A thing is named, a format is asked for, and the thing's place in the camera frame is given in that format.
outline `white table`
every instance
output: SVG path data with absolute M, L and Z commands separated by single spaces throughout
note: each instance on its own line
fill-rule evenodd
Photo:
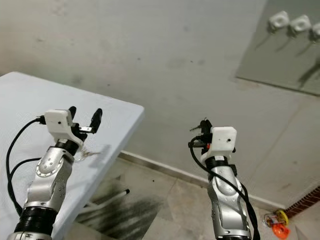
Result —
M 144 108 L 108 96 L 54 83 L 34 76 L 11 72 L 0 77 L 0 239 L 12 233 L 19 217 L 7 192 L 5 159 L 17 132 L 36 116 L 49 109 L 76 106 L 74 122 L 90 124 L 92 114 L 101 108 L 102 122 L 96 134 L 89 134 L 84 145 L 101 154 L 75 162 L 67 182 L 66 197 L 57 215 L 52 237 L 60 240 L 81 208 L 88 202 L 110 166 L 126 145 L 144 116 Z M 53 138 L 45 125 L 32 124 L 20 136 L 10 156 L 10 169 L 20 161 L 42 157 Z M 35 176 L 37 162 L 28 162 L 12 181 L 17 201 L 22 205 L 27 188 Z

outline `tile floor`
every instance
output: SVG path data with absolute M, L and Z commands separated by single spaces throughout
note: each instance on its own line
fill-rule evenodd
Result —
M 99 203 L 130 193 L 104 209 L 79 215 L 65 240 L 214 240 L 207 189 L 118 158 L 91 198 Z M 277 240 L 262 224 L 262 240 Z M 291 225 L 290 240 L 297 240 Z

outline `baseboard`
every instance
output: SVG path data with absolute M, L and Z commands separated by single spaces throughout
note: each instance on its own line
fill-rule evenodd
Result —
M 148 159 L 146 157 L 128 152 L 128 151 L 121 151 L 120 158 L 125 159 L 129 162 L 138 164 L 138 165 L 142 165 L 145 166 L 147 168 L 162 172 L 164 174 L 167 174 L 169 176 L 184 180 L 186 182 L 192 183 L 192 184 L 196 184 L 199 185 L 201 187 L 207 188 L 208 186 L 208 179 L 204 178 L 204 177 L 200 177 L 191 173 L 188 173 L 186 171 L 180 170 L 178 168 L 157 162 L 157 161 L 153 161 L 151 159 Z M 275 211 L 277 209 L 285 209 L 285 206 L 282 204 L 279 204 L 277 202 L 273 202 L 273 201 L 269 201 L 266 199 L 263 199 L 261 197 L 258 196 L 254 196 L 249 194 L 249 198 L 250 201 L 253 205 L 262 208 L 262 209 L 266 209 L 269 211 Z

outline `white wall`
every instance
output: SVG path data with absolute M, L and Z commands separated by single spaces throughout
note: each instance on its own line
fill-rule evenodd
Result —
M 252 195 L 288 206 L 319 183 L 319 100 L 234 78 L 265 0 L 0 3 L 0 72 L 144 106 L 127 151 L 204 176 L 187 143 L 207 117 L 238 130 Z

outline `orange object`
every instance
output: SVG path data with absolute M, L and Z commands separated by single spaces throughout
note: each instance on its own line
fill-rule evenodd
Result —
M 279 239 L 287 239 L 290 229 L 285 227 L 282 223 L 272 225 L 272 231 Z

